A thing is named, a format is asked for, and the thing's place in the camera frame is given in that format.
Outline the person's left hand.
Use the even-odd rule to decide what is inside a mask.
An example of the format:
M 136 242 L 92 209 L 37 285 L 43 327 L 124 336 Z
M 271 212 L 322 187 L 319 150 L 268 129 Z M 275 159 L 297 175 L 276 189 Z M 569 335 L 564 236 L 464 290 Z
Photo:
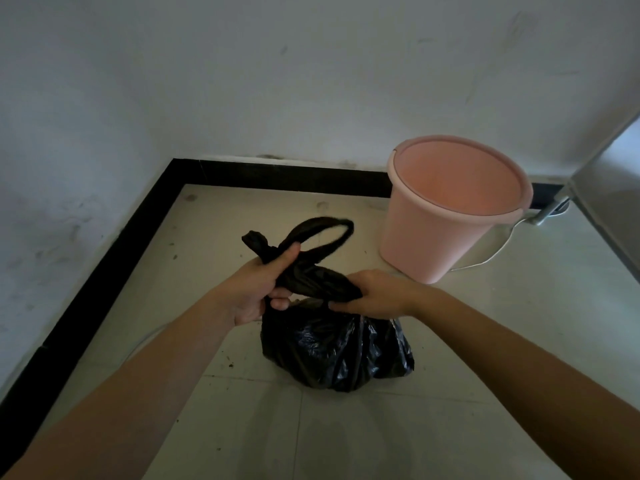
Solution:
M 249 261 L 214 290 L 235 326 L 256 321 L 268 307 L 284 311 L 291 305 L 292 292 L 268 278 L 268 263 Z

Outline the person's right hand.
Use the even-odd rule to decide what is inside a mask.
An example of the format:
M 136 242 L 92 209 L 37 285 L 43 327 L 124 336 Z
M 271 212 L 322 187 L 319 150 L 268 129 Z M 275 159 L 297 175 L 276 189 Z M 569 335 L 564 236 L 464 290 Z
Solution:
M 370 300 L 369 309 L 364 316 L 373 319 L 391 320 L 402 316 L 416 317 L 425 298 L 433 291 L 427 285 L 377 269 L 352 273 L 347 278 L 359 289 L 361 298 Z

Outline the black plastic garbage bag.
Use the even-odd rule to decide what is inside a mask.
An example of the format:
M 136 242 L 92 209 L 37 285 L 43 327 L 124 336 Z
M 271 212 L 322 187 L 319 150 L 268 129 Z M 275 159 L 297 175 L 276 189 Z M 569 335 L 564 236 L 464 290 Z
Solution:
M 301 251 L 277 279 L 277 287 L 304 296 L 284 311 L 265 298 L 260 339 L 263 355 L 307 387 L 353 392 L 372 379 L 405 377 L 414 371 L 412 350 L 398 320 L 332 311 L 331 301 L 348 302 L 362 293 L 347 277 L 319 266 L 354 233 L 349 219 L 313 217 L 293 228 L 279 246 L 250 231 L 242 241 L 263 263 L 331 228 L 344 232 L 332 242 Z

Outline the person's right forearm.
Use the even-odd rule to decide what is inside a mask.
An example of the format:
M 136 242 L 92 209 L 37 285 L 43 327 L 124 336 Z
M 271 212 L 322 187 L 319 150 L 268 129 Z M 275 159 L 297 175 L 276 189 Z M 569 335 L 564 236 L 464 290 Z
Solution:
M 418 293 L 411 315 L 471 368 L 573 480 L 640 480 L 640 411 L 441 290 Z

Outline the person's left forearm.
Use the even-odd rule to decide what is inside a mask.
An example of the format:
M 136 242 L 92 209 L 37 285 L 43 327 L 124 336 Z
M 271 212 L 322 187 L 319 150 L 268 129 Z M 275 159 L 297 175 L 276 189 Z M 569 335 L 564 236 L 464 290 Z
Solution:
M 214 291 L 28 448 L 2 480 L 141 480 L 228 332 Z

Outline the pink plastic bucket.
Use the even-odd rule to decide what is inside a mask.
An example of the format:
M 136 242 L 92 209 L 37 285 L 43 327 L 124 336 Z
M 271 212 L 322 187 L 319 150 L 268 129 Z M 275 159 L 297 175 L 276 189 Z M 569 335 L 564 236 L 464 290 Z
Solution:
M 519 165 L 462 137 L 407 139 L 391 152 L 387 174 L 380 256 L 420 283 L 439 281 L 492 227 L 516 224 L 532 204 Z

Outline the metal door stopper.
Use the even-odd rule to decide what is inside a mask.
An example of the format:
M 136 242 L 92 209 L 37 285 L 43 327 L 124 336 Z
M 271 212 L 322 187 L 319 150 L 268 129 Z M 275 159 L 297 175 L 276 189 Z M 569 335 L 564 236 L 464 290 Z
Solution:
M 535 216 L 531 217 L 527 221 L 534 225 L 540 226 L 549 217 L 562 215 L 571 204 L 571 197 L 563 196 L 559 199 L 553 199 L 548 205 L 541 209 Z

